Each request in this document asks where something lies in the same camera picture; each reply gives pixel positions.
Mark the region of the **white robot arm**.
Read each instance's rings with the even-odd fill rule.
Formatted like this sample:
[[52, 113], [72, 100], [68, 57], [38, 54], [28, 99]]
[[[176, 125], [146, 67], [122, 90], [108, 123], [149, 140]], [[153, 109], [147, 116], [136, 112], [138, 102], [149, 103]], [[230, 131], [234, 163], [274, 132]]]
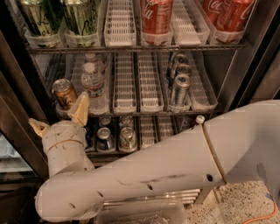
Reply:
[[68, 119], [31, 119], [48, 159], [48, 180], [35, 198], [38, 215], [62, 222], [95, 217], [104, 202], [247, 181], [280, 192], [280, 101], [248, 104], [100, 168], [85, 152], [88, 94]]

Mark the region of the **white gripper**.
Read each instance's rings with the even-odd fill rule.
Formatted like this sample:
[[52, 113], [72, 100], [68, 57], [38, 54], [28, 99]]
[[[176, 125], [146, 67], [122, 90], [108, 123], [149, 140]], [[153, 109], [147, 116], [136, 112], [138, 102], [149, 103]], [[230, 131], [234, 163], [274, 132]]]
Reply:
[[42, 137], [50, 177], [62, 172], [83, 172], [94, 169], [85, 152], [86, 131], [81, 127], [88, 122], [88, 108], [89, 97], [84, 91], [67, 112], [72, 122], [60, 121], [49, 127], [47, 123], [33, 118], [28, 120], [35, 133]]

